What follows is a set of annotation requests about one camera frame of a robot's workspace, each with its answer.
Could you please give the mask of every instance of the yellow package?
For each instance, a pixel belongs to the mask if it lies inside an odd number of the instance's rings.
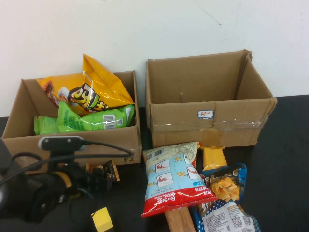
[[[56,106],[64,101],[79,116],[134,104],[121,80],[85,54],[82,72],[37,79],[37,82]]]
[[[203,150],[203,166],[205,170],[217,169],[222,166],[227,166],[226,159],[223,154],[223,147],[204,147]]]

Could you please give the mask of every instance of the open cardboard box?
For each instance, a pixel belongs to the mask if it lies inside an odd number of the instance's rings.
[[[277,99],[251,60],[247,50],[149,60],[146,114],[153,147],[254,145]]]
[[[114,74],[120,78],[135,102],[135,117],[131,122],[131,126],[107,130],[64,133],[54,136],[81,136],[86,140],[104,142],[123,147],[134,151],[135,154],[133,157],[129,158],[113,158],[117,165],[140,163],[140,118],[135,71],[116,72]],[[35,79],[22,80],[2,137],[10,153],[14,155],[17,152],[33,152],[39,154],[43,159],[49,158],[49,152],[43,151],[38,147],[39,139],[45,135],[35,135],[33,130],[34,117],[57,117],[57,114],[58,108],[52,104]],[[85,150],[76,152],[76,154],[106,153],[119,154],[122,152],[99,145],[88,145]],[[19,158],[17,160],[22,167],[28,166],[33,162],[31,158]],[[110,160],[110,158],[77,159],[76,161],[90,164],[102,164],[108,160]]]

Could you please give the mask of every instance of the shrimp illustration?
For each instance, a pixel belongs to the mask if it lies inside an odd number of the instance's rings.
[[[163,179],[161,179],[161,176],[159,177],[159,181],[162,182],[162,181],[166,181],[167,179],[164,177]]]
[[[191,172],[191,173],[194,173],[194,174],[197,174],[197,175],[198,175],[198,172],[197,172],[196,170],[191,171],[190,169],[188,169],[188,171]]]
[[[162,164],[159,164],[159,165],[157,166],[157,169],[162,169],[162,168],[165,168]]]

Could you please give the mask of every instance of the black table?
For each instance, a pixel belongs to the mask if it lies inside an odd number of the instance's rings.
[[[143,150],[151,148],[151,135],[140,111]],[[262,129],[258,143],[251,147],[226,148],[228,165],[243,162],[248,178],[242,207],[257,218],[262,232],[309,231],[309,96],[278,98],[278,104]],[[6,118],[0,119],[3,132]],[[9,153],[4,144],[0,163]],[[121,182],[99,197],[98,208],[106,206],[115,231],[169,231],[164,214],[141,218],[147,186],[145,165],[118,167]],[[81,199],[76,214],[84,214],[87,199]],[[0,220],[4,231],[90,231],[91,223],[68,218],[65,205],[50,213],[39,225],[19,220]]]

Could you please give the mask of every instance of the snack bag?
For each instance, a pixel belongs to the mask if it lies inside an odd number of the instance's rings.
[[[57,118],[47,116],[35,116],[34,132],[36,135],[57,134]]]
[[[187,148],[165,152],[160,147],[151,152],[146,163],[148,186],[142,217],[218,199],[192,165],[193,157],[182,152],[183,149]]]
[[[134,104],[121,80],[97,60],[83,55],[83,72],[37,79],[58,106],[64,101],[80,116]]]
[[[76,122],[80,122],[86,131],[127,127],[130,125],[134,110],[134,105],[127,105],[119,110],[88,114],[77,119]]]
[[[243,163],[237,163],[231,167],[221,167],[218,169],[201,172],[201,177],[207,187],[222,202],[235,201],[238,204],[244,194],[245,183],[247,178],[247,167]],[[194,217],[198,222],[202,221],[206,213],[214,206],[215,201],[202,203],[192,207]]]
[[[217,169],[227,166],[226,159],[223,154],[223,147],[201,147],[203,150],[203,166],[205,170]]]
[[[80,132],[84,131],[84,126],[77,119],[78,114],[74,113],[64,101],[60,101],[58,110],[57,126],[59,133]]]
[[[199,232],[260,232],[256,219],[244,214],[235,202],[216,201],[203,218],[196,218]]]
[[[135,107],[128,105],[119,110],[107,110],[78,116],[63,101],[59,104],[58,130],[60,133],[121,128],[130,125]]]
[[[158,155],[165,155],[166,157],[173,157],[176,156],[178,153],[186,153],[189,157],[190,162],[195,167],[195,161],[197,156],[197,150],[200,147],[199,142],[190,142],[190,143],[184,143],[184,144],[177,144],[177,145],[171,145],[171,146],[162,146],[154,149],[150,149],[147,151],[143,151],[142,156],[147,163],[147,161],[150,158],[154,158]]]

